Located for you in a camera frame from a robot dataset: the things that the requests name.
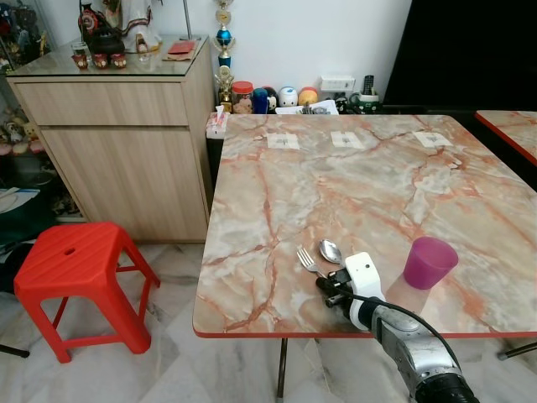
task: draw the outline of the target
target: red plastic stool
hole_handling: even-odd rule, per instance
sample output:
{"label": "red plastic stool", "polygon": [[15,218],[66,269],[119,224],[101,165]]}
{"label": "red plastic stool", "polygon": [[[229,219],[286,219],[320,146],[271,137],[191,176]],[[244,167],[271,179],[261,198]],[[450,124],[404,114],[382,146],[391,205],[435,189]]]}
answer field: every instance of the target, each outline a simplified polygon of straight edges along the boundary
{"label": "red plastic stool", "polygon": [[[134,266],[117,267],[125,250]],[[145,275],[138,314],[119,287],[117,272],[140,270]],[[160,280],[139,253],[124,229],[111,222],[62,225],[39,235],[15,277],[15,294],[32,317],[61,363],[70,362],[68,348],[123,342],[135,354],[151,345],[143,324],[151,283]],[[96,303],[117,334],[62,340],[56,328],[70,296]],[[41,301],[63,297],[52,323]]]}

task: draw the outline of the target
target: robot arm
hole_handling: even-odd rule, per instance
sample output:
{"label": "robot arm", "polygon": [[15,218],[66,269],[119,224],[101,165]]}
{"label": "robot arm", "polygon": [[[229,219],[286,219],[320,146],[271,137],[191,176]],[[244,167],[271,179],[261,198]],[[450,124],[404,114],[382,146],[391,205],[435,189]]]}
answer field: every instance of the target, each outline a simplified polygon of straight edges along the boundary
{"label": "robot arm", "polygon": [[[380,305],[380,279],[366,253],[346,259],[346,268],[317,279],[326,305],[342,306],[345,315],[362,330],[369,330],[397,364],[417,403],[479,403],[446,346],[425,326],[403,312]],[[357,301],[349,291],[371,297]]]}

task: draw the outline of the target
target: orange lid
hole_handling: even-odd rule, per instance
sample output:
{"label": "orange lid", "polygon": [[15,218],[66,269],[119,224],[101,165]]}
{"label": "orange lid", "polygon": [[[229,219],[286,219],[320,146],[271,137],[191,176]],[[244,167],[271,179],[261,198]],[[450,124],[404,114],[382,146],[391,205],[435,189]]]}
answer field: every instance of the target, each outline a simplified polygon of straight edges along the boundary
{"label": "orange lid", "polygon": [[249,94],[253,92],[253,84],[250,81],[235,81],[232,85],[232,91],[236,94]]}
{"label": "orange lid", "polygon": [[314,88],[313,86],[305,86],[304,88],[302,88],[301,92],[304,92],[304,91],[313,91],[315,94],[317,93],[316,88]]}

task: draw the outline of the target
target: metal table leg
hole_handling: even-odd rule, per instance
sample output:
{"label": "metal table leg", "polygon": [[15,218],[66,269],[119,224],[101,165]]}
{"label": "metal table leg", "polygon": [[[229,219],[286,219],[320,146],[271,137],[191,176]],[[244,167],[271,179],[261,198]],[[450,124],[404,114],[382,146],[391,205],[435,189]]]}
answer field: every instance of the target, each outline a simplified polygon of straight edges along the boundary
{"label": "metal table leg", "polygon": [[515,348],[513,350],[506,351],[505,353],[498,354],[498,358],[501,361],[516,357],[517,355],[527,353],[529,351],[537,350],[537,343],[526,344],[525,346]]}
{"label": "metal table leg", "polygon": [[19,350],[18,348],[4,346],[3,344],[0,344],[0,353],[18,355],[19,357],[22,357],[23,359],[27,358],[30,355],[30,351]]}
{"label": "metal table leg", "polygon": [[278,390],[276,391],[276,403],[284,401],[285,363],[287,361],[287,339],[282,338],[282,347],[279,350]]}

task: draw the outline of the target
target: red envelope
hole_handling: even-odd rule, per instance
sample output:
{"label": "red envelope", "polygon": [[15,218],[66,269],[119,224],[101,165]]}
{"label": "red envelope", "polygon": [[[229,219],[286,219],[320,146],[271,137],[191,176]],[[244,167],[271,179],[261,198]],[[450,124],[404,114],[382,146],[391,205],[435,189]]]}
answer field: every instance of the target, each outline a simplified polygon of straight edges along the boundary
{"label": "red envelope", "polygon": [[194,40],[181,40],[180,42],[175,42],[171,48],[168,50],[168,55],[182,55],[184,53],[189,53],[196,46]]}

